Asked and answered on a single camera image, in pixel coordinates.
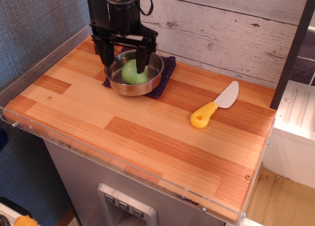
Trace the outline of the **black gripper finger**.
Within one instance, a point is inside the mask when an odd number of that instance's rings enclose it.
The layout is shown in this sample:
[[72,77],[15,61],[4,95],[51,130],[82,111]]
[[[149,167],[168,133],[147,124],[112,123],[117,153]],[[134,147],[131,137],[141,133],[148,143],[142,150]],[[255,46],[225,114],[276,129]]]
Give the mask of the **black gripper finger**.
[[114,45],[108,40],[103,40],[100,38],[95,38],[94,42],[96,46],[96,52],[100,56],[102,63],[105,66],[110,66],[115,59]]
[[146,65],[149,63],[151,48],[139,45],[136,48],[136,68],[137,73],[143,73]]

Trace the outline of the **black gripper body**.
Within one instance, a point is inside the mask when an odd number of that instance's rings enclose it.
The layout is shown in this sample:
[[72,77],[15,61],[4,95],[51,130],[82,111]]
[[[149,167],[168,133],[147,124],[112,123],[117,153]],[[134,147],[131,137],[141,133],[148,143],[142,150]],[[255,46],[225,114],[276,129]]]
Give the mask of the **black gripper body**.
[[144,26],[141,15],[148,16],[152,13],[153,3],[148,13],[140,6],[140,0],[106,0],[109,20],[94,23],[97,38],[108,40],[113,45],[137,46],[151,48],[151,53],[156,51],[156,37],[158,32]]

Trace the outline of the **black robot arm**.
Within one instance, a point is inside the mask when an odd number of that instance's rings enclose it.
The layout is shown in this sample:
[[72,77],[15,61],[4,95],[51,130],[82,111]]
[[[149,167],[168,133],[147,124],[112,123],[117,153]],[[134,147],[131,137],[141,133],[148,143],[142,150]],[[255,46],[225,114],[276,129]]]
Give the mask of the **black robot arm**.
[[144,72],[150,55],[156,51],[158,33],[141,23],[141,15],[151,15],[153,6],[145,13],[140,0],[87,0],[92,28],[92,40],[102,63],[109,67],[115,59],[114,46],[136,50],[136,68]]

